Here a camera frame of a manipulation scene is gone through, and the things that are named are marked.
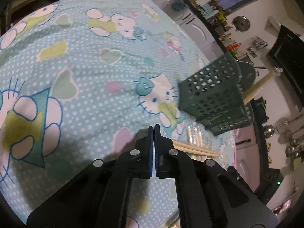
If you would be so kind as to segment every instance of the bedsheet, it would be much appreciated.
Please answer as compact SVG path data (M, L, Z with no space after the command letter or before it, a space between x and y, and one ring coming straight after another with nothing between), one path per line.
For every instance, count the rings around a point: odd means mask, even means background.
M149 125L186 142L193 120L177 109L177 81L208 63L152 0L61 0L14 25L0 38L0 191L16 215L26 223ZM202 131L232 165L233 134ZM134 179L126 227L167 227L177 210L174 179Z

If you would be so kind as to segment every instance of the cabinet handle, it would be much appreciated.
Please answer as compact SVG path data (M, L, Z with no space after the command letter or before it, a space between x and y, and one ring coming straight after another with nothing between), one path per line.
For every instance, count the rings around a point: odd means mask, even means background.
M191 15L191 13L188 14L185 18L183 18L182 21L184 21L185 19L187 19L190 15Z
M186 23L186 25L188 25L190 22L194 21L195 18L193 18L192 20L190 20L189 22Z

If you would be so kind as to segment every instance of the metal screw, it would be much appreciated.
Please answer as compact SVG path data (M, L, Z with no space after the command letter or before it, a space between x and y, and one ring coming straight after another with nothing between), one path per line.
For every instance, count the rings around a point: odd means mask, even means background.
M208 165L209 167L213 167L213 166L215 166L215 161L212 159L207 159L206 165Z
M97 159L93 162L95 167L101 167L103 165L103 161L101 159Z
M176 150L176 149L170 149L170 150L169 150L169 153L170 153L171 155L177 155L177 154L178 154L178 150Z
M133 150L131 150L130 154L133 155L133 156L137 156L137 155L140 154L140 151L137 150L137 149L133 149Z

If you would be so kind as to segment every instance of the mesh basket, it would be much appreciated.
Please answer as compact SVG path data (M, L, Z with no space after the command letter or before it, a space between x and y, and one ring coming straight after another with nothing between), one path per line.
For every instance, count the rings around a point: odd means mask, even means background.
M255 75L252 66L246 71L246 76L251 76L247 75L250 71ZM242 83L247 89L248 78L241 76L238 61L230 52L225 53L179 84L178 108L195 116L214 135L250 125L251 105L245 106L242 99Z

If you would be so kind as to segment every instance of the chopsticks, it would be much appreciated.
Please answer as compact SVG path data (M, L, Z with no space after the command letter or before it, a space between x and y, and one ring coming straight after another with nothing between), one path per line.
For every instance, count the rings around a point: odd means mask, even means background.
M209 156L209 157L221 157L220 153L214 151L206 150L198 146L191 146L185 143L172 140L175 149L181 150L186 153L192 153L197 155Z
M245 91L242 94L244 105L247 105L255 96L259 94L259 92L262 90L262 86L265 85L266 82L273 77L279 77L282 72L283 70L281 68L274 68L257 83L252 85L247 91Z

